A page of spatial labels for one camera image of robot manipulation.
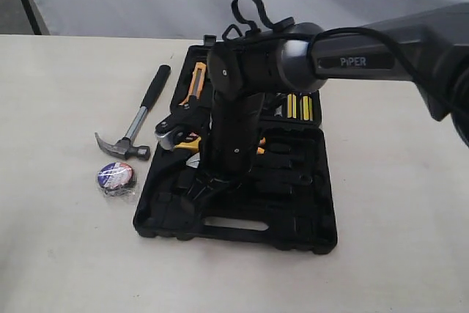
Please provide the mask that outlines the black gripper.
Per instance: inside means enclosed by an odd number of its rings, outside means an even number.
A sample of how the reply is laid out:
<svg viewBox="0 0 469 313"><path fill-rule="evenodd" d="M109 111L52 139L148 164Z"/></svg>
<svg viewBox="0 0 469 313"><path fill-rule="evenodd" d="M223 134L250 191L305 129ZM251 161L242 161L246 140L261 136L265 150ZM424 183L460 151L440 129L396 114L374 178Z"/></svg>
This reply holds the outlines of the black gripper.
<svg viewBox="0 0 469 313"><path fill-rule="evenodd" d="M189 133L201 136L199 153L204 172L196 175L182 196L182 210L200 214L220 192L238 189L248 178L261 140L259 117L264 95L242 95L228 100L213 93L210 101L191 98L178 105L155 127L160 146L173 150Z"/></svg>

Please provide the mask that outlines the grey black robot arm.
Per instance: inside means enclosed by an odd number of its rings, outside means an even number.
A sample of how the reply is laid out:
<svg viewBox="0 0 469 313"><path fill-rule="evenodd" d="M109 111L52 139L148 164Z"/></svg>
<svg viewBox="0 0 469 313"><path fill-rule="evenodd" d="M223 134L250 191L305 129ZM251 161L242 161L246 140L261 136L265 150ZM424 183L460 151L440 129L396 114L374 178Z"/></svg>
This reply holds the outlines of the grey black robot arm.
<svg viewBox="0 0 469 313"><path fill-rule="evenodd" d="M206 66L211 106L190 100L155 129L168 150L188 133L202 139L200 177L182 198L188 213L238 187L250 172L269 93L312 93L331 79L409 81L431 117L450 117L468 140L467 2L365 26L324 31L297 23L225 39L213 44Z"/></svg>

